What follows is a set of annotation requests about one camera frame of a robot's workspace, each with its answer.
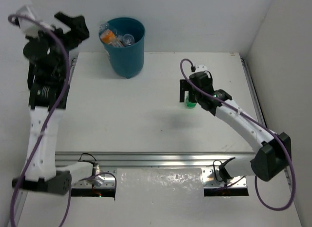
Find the clear bottle blue label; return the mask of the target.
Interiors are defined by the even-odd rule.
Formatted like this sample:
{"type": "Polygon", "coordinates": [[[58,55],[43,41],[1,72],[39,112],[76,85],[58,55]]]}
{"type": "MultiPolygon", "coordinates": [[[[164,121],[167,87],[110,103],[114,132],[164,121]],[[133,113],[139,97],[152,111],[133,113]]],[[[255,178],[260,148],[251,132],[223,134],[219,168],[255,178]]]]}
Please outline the clear bottle blue label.
{"type": "Polygon", "coordinates": [[[131,46],[135,44],[135,38],[133,35],[131,34],[125,34],[122,37],[122,44],[123,46],[127,47],[127,46],[131,46]]]}

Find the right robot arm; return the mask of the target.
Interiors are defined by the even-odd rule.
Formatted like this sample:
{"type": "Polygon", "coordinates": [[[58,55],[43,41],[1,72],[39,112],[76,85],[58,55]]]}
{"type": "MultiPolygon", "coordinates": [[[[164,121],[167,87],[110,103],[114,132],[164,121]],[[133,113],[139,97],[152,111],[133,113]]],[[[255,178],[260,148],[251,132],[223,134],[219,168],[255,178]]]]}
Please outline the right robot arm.
{"type": "Polygon", "coordinates": [[[224,182],[238,176],[256,176],[268,182],[288,165],[291,156],[291,139],[285,132],[268,132],[253,122],[232,100],[231,95],[222,89],[214,90],[209,71],[195,72],[188,80],[180,80],[180,99],[199,104],[236,131],[252,148],[254,156],[249,159],[232,157],[217,169],[216,176],[224,182]]]}

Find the orange bottle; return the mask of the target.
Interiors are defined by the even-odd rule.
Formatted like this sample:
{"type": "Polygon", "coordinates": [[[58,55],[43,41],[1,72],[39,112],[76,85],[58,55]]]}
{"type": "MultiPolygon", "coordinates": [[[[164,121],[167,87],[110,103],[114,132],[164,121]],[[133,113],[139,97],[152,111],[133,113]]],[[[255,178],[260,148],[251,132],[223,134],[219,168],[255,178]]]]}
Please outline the orange bottle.
{"type": "Polygon", "coordinates": [[[104,44],[111,45],[113,47],[123,47],[123,44],[121,41],[119,41],[115,35],[109,31],[109,34],[104,35],[104,37],[101,40],[104,44]]]}

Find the clear bottle blue cap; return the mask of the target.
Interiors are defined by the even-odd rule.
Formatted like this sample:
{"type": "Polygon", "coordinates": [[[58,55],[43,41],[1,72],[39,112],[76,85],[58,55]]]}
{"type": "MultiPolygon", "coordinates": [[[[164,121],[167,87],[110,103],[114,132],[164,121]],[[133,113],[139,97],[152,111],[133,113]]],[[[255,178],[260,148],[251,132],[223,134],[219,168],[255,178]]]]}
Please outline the clear bottle blue cap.
{"type": "Polygon", "coordinates": [[[110,25],[110,23],[106,21],[101,21],[99,23],[98,32],[100,39],[103,40],[102,38],[104,37],[104,35],[109,34],[109,31],[111,31],[119,41],[122,40],[122,34],[118,29],[116,29],[114,26],[110,25]]]}

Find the green plastic bottle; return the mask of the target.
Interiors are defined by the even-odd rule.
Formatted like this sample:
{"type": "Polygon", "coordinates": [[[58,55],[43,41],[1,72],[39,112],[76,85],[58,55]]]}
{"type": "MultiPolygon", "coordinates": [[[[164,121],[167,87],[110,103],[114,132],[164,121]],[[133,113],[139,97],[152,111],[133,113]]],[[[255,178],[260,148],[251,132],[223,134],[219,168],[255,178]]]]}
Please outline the green plastic bottle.
{"type": "Polygon", "coordinates": [[[185,103],[188,108],[195,108],[197,101],[193,92],[189,91],[185,98],[185,103]]]}

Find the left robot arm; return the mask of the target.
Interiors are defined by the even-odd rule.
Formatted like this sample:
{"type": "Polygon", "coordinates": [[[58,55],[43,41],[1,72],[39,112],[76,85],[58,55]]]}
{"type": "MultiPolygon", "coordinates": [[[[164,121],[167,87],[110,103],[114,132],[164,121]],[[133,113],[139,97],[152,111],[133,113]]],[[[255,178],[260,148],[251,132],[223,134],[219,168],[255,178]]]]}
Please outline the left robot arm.
{"type": "Polygon", "coordinates": [[[23,55],[29,61],[27,85],[31,119],[24,168],[21,175],[13,179],[12,187],[64,195],[73,183],[94,174],[94,163],[90,161],[59,168],[55,164],[58,128],[70,89],[68,54],[89,38],[89,30],[83,16],[70,17],[58,12],[55,18],[67,25],[69,31],[45,25],[31,12],[8,17],[28,40],[23,55]]]}

